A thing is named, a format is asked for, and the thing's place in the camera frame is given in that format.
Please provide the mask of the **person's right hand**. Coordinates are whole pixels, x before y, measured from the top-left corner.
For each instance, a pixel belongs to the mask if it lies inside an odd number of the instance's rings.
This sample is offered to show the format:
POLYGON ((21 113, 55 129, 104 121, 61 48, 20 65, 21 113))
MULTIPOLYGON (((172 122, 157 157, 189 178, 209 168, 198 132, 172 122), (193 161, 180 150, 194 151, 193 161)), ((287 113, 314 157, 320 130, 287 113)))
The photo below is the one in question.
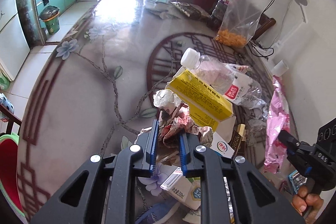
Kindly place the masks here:
POLYGON ((298 193, 293 196, 291 205, 295 210, 302 215, 307 207, 311 207, 309 215, 305 218, 306 223, 314 223, 317 219, 317 214, 323 206, 324 200, 317 194, 308 193, 305 185, 302 185, 298 193))

